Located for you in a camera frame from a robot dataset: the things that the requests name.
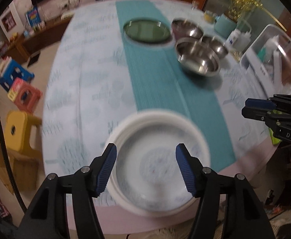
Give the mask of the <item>white ceramic plate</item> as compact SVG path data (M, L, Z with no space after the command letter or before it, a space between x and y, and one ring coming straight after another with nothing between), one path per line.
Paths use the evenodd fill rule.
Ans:
M210 166L208 143L195 124L173 111L144 110L119 123L107 142L117 158L107 191L123 209L144 217L178 214L195 202L176 161L176 147Z

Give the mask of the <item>small steel bowl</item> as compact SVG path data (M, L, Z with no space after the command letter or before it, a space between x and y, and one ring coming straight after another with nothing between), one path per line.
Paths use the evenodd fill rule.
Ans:
M226 48L224 43L222 43L220 40L218 40L214 36L204 35L201 38L201 42L203 42L209 48L211 48L214 51L214 53L216 53L216 55L218 56L220 60L225 58L229 53L229 50Z

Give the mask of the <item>wide shallow steel bowl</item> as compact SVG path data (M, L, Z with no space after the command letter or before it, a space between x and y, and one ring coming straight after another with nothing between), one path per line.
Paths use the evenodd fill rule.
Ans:
M220 72L218 55L206 44L194 38L180 38L175 44L181 68L191 74L214 77Z

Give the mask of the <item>large steel bowl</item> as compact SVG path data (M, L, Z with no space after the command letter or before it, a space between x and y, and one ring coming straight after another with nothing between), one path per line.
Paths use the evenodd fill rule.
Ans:
M180 38L195 38L200 40L204 31L195 22L184 18L176 18L171 22L171 28L175 37L175 40Z

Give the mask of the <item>green plate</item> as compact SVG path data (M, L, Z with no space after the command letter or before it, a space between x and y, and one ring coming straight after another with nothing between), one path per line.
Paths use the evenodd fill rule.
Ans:
M170 38L169 27L157 20L140 18L126 22L124 33L135 42L157 44Z

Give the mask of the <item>clear plastic storage box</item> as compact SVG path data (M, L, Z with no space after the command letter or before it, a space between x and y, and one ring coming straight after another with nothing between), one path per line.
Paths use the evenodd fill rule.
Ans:
M279 27L267 25L242 55L240 66L257 98L291 95L291 38Z

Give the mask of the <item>translucent squeeze bottle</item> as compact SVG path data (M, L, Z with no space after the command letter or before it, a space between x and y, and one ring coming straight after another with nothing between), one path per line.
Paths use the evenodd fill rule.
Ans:
M251 32L241 33L239 40L237 41L237 51L243 52L251 40Z

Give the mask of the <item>white pill bottle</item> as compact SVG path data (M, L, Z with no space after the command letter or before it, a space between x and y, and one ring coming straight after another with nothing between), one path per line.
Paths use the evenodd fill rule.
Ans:
M239 39L241 36L241 31L238 29L234 29L230 35L228 36L227 40L225 41L225 46L229 49L229 50L236 50L239 51L240 47L239 47Z

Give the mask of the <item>white tree-print tablecloth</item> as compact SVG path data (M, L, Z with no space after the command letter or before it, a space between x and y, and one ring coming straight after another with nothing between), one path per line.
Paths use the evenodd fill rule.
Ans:
M90 164L102 154L119 123L142 111L137 110L135 103L117 1L120 0L77 9L62 37L43 106L42 153L46 173L73 174ZM204 15L197 24L205 33L214 34ZM222 85L215 93L236 157L233 164L218 172L229 176L243 173L251 179L265 167L276 148L263 123L244 119L240 114L248 97L257 98L253 83L240 64L228 55L221 61L218 74ZM117 205L106 190L94 204L104 233L135 234L189 220L195 216L198 203L195 201L172 216L144 217Z

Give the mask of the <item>teal canister wooden lid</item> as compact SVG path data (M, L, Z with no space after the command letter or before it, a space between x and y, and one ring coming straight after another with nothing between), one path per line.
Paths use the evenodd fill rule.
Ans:
M236 29L237 22L227 17L225 14L221 14L220 16L216 16L214 31L216 31L221 37L227 39Z

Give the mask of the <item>yellow plastic stool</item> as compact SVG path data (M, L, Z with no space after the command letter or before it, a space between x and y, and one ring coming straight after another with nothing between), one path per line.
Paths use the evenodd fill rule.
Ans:
M42 157L42 153L30 145L32 127L39 128L42 119L25 111L9 111L6 118L4 137L7 148L25 157Z

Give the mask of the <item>teal table runner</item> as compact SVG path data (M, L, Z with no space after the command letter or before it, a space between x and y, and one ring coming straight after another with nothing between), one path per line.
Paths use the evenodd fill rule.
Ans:
M116 2L120 27L146 18L170 25L175 18L195 23L202 12L168 0ZM173 45L141 45L122 37L137 110L166 109L190 119L202 131L210 149L211 167L221 171L236 161L230 134L215 91L222 77L200 77L181 70Z

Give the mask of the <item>pink plastic stool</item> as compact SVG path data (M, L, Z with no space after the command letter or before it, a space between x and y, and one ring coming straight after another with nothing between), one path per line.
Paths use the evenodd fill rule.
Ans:
M27 113L33 114L43 93L30 83L21 78L16 78L8 91L8 99L16 107Z

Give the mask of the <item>small yellow glass jar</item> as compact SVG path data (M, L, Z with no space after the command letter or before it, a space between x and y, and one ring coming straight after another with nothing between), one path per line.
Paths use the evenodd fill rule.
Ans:
M206 10L204 12L204 20L210 24L214 24L216 17L217 17L217 14L212 11Z

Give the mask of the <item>blue plastic stool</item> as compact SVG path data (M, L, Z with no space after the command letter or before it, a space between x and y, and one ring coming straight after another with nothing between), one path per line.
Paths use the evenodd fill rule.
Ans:
M4 69L0 73L0 86L8 93L16 78L30 83L35 74L23 68L18 62L7 58L4 62Z

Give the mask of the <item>wooden tv cabinet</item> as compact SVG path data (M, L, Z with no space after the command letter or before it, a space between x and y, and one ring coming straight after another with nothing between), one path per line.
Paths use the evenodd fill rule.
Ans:
M63 20L61 17L54 18L46 22L44 28L36 31L32 36L25 37L21 34L15 41L5 42L0 48L0 58L12 57L19 64L27 62L32 54L59 42L71 18L72 16Z

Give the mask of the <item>blue poster board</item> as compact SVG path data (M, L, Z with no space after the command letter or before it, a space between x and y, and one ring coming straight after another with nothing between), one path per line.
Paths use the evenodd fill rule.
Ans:
M35 27L41 23L38 7L32 7L25 13L25 16L30 27Z

